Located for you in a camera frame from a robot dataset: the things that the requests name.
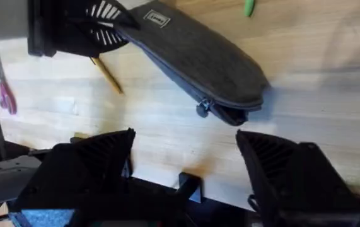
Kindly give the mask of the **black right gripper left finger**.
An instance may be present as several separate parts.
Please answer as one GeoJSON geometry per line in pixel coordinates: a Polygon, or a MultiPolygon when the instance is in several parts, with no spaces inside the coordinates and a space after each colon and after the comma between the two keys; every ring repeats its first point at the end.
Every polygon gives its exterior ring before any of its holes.
{"type": "Polygon", "coordinates": [[[116,190],[134,129],[55,145],[15,201],[16,210],[75,209],[116,190]]]}

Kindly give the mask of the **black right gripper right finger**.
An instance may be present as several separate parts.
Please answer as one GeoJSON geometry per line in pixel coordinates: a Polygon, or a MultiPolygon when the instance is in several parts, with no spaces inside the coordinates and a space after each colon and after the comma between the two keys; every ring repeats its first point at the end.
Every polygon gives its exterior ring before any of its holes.
{"type": "Polygon", "coordinates": [[[360,203],[314,143],[238,131],[264,226],[359,226],[360,203]]]}

